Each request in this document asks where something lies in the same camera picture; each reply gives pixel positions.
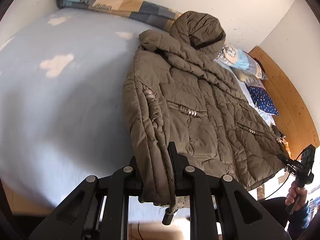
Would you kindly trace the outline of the person's right hand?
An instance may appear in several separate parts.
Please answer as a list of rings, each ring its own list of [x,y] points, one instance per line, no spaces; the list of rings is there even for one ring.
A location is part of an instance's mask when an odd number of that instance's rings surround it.
[[[291,187],[289,188],[289,192],[287,194],[287,197],[285,199],[285,205],[290,206],[291,204],[293,204],[295,202],[295,198],[297,196],[300,196],[300,199],[297,202],[296,208],[295,208],[295,211],[299,211],[307,203],[307,201],[306,201],[307,194],[308,194],[308,192],[305,188],[298,187],[296,182],[293,181],[291,184]]]

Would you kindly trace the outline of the blue sleeve right forearm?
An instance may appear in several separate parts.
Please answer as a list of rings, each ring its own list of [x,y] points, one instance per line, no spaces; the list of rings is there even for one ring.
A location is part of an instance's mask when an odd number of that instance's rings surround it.
[[[292,240],[298,239],[303,232],[309,226],[311,219],[311,211],[309,207],[309,202],[299,209],[295,211],[292,215],[289,216],[289,226],[287,228],[287,232],[289,233]]]

